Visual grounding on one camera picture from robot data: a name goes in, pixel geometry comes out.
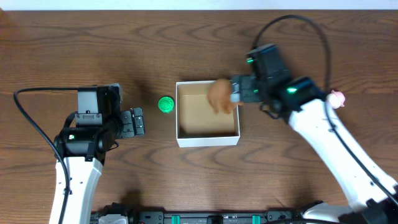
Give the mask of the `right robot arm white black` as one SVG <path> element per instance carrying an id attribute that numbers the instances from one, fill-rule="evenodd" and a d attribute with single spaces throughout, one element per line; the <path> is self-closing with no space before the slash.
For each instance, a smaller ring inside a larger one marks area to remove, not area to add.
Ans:
<path id="1" fill-rule="evenodd" d="M 347 207 L 315 203 L 287 223 L 397 223 L 397 181 L 359 145 L 335 113 L 331 96 L 308 78 L 233 77 L 233 101 L 269 106 L 325 163 L 339 183 Z"/>

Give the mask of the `brown plush bear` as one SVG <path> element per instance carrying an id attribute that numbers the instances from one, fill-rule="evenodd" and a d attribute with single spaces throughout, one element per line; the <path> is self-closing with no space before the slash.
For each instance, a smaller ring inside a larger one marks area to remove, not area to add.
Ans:
<path id="1" fill-rule="evenodd" d="M 244 105 L 241 101 L 232 102 L 231 94 L 232 85 L 227 79 L 216 80 L 209 86 L 206 96 L 215 114 L 231 114 L 236 107 Z"/>

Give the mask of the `white cardboard box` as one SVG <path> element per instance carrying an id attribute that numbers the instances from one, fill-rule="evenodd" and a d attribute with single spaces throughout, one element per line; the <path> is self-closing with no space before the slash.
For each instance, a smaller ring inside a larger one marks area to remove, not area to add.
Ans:
<path id="1" fill-rule="evenodd" d="M 239 109 L 216 114 L 207 99 L 213 81 L 175 84 L 176 139 L 180 147 L 235 146 L 240 139 Z"/>

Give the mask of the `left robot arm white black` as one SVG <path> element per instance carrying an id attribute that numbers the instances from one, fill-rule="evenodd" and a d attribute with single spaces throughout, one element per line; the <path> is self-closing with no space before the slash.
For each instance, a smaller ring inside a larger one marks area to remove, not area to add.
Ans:
<path id="1" fill-rule="evenodd" d="M 50 223 L 89 223 L 105 155 L 118 139 L 145 134 L 141 108 L 115 114 L 71 114 L 55 138 L 62 156 L 56 163 L 56 189 Z"/>

